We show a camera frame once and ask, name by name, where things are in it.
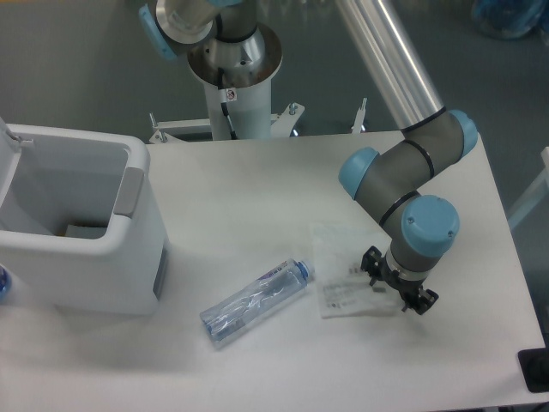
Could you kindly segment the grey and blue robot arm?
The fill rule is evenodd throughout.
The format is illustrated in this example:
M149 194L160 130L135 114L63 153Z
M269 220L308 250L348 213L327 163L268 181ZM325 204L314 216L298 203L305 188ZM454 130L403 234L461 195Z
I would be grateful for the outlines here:
M424 281L452 246L460 221L450 202L419 189L467 155L478 132L464 112L445 108L390 2L336 6L403 136L384 153L355 152L339 171L347 194L391 239L387 251L369 248L361 268L422 314L438 298ZM215 139L274 134L271 99L255 91L280 68L281 43L258 21L256 2L146 1L138 16L156 51L167 60L185 57L202 82Z

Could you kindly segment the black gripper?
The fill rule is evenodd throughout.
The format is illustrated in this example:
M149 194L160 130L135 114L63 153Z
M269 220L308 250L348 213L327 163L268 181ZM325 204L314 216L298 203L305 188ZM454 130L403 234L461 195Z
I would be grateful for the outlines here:
M370 286L384 281L397 290L404 301L403 312L414 311L423 315L438 301L439 295L431 289L424 289L423 282L429 271L412 271L404 268L391 252L385 257L373 245L363 255L360 268L370 277Z

